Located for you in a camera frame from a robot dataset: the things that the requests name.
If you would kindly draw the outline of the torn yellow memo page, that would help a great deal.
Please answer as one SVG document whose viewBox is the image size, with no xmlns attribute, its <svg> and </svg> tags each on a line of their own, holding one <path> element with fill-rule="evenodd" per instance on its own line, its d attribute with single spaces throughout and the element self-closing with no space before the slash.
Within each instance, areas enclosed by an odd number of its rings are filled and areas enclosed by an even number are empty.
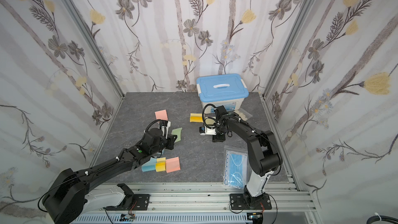
<svg viewBox="0 0 398 224">
<path fill-rule="evenodd" d="M 206 117 L 205 123 L 207 125 L 215 125 L 217 122 L 214 117 Z"/>
</svg>

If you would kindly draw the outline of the yellow memo pad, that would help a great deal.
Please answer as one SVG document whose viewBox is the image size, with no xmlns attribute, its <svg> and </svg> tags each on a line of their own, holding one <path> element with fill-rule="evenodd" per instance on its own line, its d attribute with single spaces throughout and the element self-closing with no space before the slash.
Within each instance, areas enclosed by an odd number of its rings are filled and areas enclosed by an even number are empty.
<svg viewBox="0 0 398 224">
<path fill-rule="evenodd" d="M 166 158 L 157 158 L 155 164 L 155 171 L 156 172 L 164 172 L 166 171 Z"/>
<path fill-rule="evenodd" d="M 203 123 L 202 114 L 190 114 L 190 122 Z"/>
</svg>

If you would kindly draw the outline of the torn green memo page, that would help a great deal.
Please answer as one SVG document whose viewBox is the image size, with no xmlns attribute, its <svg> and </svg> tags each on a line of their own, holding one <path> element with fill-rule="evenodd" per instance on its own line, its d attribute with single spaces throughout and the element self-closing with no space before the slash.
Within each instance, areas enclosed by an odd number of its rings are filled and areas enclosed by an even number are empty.
<svg viewBox="0 0 398 224">
<path fill-rule="evenodd" d="M 175 143 L 181 141 L 181 133 L 182 133 L 182 128 L 177 128 L 172 130 L 172 135 L 177 136 Z"/>
</svg>

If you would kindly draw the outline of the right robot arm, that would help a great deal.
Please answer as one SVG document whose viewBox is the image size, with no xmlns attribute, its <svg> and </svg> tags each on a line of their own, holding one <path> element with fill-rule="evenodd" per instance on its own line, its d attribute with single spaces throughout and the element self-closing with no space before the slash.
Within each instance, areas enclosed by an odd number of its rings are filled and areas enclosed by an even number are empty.
<svg viewBox="0 0 398 224">
<path fill-rule="evenodd" d="M 234 133 L 247 144 L 251 175 L 242 194 L 246 209 L 269 208 L 268 195 L 263 191 L 275 171 L 279 171 L 283 159 L 279 154 L 273 132 L 262 131 L 242 120 L 238 114 L 216 114 L 216 140 L 223 142 L 226 134 Z"/>
</svg>

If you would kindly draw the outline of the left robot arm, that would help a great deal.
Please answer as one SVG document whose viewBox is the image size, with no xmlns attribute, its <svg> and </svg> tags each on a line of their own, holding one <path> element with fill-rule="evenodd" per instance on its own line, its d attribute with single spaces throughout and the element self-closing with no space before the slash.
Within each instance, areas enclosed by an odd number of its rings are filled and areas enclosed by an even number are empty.
<svg viewBox="0 0 398 224">
<path fill-rule="evenodd" d="M 55 179 L 40 201 L 56 224 L 69 224 L 83 213 L 89 204 L 85 198 L 91 191 L 108 180 L 148 162 L 164 149 L 174 149 L 178 136 L 153 128 L 130 148 L 124 148 L 119 155 L 106 162 L 79 171 L 66 169 Z"/>
</svg>

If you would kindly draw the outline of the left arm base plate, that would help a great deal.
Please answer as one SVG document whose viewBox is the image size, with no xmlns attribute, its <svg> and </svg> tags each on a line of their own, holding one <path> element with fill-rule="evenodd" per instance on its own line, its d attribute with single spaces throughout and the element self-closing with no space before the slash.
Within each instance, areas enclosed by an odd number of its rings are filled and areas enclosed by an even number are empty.
<svg viewBox="0 0 398 224">
<path fill-rule="evenodd" d="M 150 194 L 128 195 L 121 205 L 128 211 L 146 211 L 150 203 L 150 196 Z"/>
</svg>

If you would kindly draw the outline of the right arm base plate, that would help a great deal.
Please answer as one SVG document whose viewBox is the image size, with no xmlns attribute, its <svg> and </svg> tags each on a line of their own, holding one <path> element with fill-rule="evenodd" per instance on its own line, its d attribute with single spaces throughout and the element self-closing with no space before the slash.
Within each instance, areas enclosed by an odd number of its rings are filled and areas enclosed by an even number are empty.
<svg viewBox="0 0 398 224">
<path fill-rule="evenodd" d="M 251 197 L 248 193 L 230 194 L 231 210 L 271 210 L 272 204 L 268 194 Z"/>
</svg>

